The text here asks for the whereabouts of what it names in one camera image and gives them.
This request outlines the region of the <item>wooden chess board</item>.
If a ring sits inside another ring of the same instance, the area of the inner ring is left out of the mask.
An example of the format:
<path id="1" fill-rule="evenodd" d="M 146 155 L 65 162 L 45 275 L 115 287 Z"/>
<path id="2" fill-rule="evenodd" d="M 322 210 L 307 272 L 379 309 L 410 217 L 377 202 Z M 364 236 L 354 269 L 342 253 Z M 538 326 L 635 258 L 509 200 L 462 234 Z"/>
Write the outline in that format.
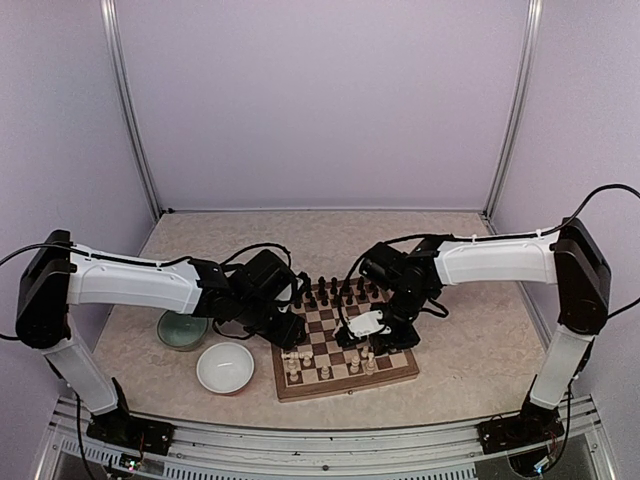
<path id="1" fill-rule="evenodd" d="M 293 312 L 305 320 L 306 340 L 292 350 L 285 351 L 279 347 L 271 348 L 276 396 L 281 402 L 294 402 L 323 398 L 333 395 L 353 393 L 355 391 L 388 386 L 413 380 L 419 375 L 419 367 L 410 350 L 400 350 L 384 355 L 376 355 L 365 341 L 363 343 L 342 348 L 334 339 L 334 332 L 339 324 L 337 316 L 328 311 L 301 312 L 294 306 Z M 311 365 L 305 367 L 299 360 L 289 363 L 281 358 L 282 353 L 311 351 L 314 356 Z M 363 371 L 363 361 L 367 354 L 375 354 L 376 370 L 372 375 Z M 349 371 L 350 361 L 354 355 L 361 359 L 361 370 L 352 375 Z M 288 382 L 288 370 L 297 365 L 300 379 L 296 384 Z M 330 377 L 320 377 L 322 366 L 329 366 Z"/>

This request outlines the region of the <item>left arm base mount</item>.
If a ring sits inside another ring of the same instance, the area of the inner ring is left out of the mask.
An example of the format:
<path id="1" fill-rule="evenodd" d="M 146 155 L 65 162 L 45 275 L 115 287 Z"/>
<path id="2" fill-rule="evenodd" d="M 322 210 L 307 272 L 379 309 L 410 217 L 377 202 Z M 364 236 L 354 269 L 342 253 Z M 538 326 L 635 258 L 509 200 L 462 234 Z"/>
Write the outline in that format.
<path id="1" fill-rule="evenodd" d="M 106 444 L 166 456 L 175 427 L 167 422 L 130 417 L 127 420 L 92 419 L 87 428 L 89 438 Z"/>

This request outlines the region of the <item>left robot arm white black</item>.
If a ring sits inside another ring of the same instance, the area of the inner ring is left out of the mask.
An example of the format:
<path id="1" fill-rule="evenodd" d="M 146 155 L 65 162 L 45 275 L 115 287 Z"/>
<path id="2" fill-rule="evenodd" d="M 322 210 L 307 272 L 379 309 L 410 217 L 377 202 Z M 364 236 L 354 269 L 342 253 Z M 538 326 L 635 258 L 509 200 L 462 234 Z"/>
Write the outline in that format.
<path id="1" fill-rule="evenodd" d="M 306 337 L 305 322 L 291 307 L 300 300 L 304 277 L 278 245 L 253 246 L 245 264 L 234 257 L 216 263 L 184 256 L 170 261 L 109 254 L 72 241 L 55 230 L 42 243 L 18 249 L 32 252 L 20 278 L 12 340 L 40 351 L 89 410 L 95 424 L 121 445 L 140 434 L 116 380 L 107 379 L 69 320 L 72 305 L 109 304 L 155 308 L 238 322 L 284 350 Z"/>

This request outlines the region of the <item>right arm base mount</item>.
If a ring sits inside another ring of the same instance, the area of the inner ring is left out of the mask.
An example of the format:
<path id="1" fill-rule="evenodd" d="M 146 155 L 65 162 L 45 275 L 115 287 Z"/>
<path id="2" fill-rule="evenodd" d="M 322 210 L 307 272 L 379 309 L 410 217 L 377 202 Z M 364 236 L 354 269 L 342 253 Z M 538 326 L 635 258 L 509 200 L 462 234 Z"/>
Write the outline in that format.
<path id="1" fill-rule="evenodd" d="M 520 415 L 492 418 L 479 423 L 476 429 L 485 455 L 548 441 L 565 433 L 559 418 L 543 424 L 539 419 L 523 419 Z"/>

